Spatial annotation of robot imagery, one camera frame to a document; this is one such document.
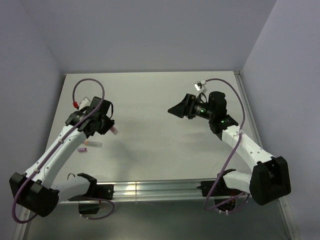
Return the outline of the purple pen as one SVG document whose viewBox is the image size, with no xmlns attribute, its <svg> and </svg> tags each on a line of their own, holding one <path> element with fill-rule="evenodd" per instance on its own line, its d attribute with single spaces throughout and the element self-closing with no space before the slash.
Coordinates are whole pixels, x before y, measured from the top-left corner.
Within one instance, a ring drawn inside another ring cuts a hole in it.
<svg viewBox="0 0 320 240">
<path fill-rule="evenodd" d="M 114 126 L 110 128 L 110 131 L 111 131 L 114 135 L 117 135 L 118 132 L 119 132 Z"/>
</svg>

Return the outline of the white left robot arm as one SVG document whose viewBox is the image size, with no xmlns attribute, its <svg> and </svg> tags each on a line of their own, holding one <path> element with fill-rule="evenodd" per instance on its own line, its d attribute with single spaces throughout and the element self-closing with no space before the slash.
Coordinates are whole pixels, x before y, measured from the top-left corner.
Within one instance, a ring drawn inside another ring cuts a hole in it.
<svg viewBox="0 0 320 240">
<path fill-rule="evenodd" d="M 115 124 L 107 116 L 113 112 L 113 104 L 97 96 L 89 106 L 73 112 L 65 122 L 59 136 L 48 150 L 23 174 L 15 172 L 9 179 L 13 195 L 12 216 L 17 223 L 25 223 L 16 216 L 16 205 L 30 210 L 36 216 L 46 217 L 58 203 L 73 200 L 105 201 L 99 196 L 98 181 L 86 173 L 79 173 L 65 183 L 53 182 L 76 149 L 95 133 L 106 134 Z"/>
</svg>

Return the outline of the purple pen cap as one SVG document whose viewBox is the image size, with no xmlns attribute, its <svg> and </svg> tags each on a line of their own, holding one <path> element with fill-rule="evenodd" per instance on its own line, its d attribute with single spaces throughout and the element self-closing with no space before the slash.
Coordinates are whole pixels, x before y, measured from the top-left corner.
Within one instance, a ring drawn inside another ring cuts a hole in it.
<svg viewBox="0 0 320 240">
<path fill-rule="evenodd" d="M 81 152 L 81 153 L 87 152 L 87 148 L 86 147 L 80 147 L 80 148 L 77 149 L 77 151 Z"/>
</svg>

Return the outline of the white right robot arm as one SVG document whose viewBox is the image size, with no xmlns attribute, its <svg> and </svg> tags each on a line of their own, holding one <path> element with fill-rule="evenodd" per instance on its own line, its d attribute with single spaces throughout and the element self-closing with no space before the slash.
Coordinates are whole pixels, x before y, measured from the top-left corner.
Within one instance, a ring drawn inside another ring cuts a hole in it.
<svg viewBox="0 0 320 240">
<path fill-rule="evenodd" d="M 224 93 L 211 92 L 207 102 L 188 93 L 180 103 L 169 108 L 168 113 L 190 120 L 195 117 L 208 120 L 212 133 L 232 147 L 231 153 L 238 154 L 249 167 L 250 173 L 242 173 L 224 166 L 210 193 L 217 190 L 227 195 L 236 190 L 250 194 L 260 206 L 291 193 L 287 161 L 282 156 L 275 157 L 268 153 L 243 132 L 241 126 L 227 113 Z"/>
</svg>

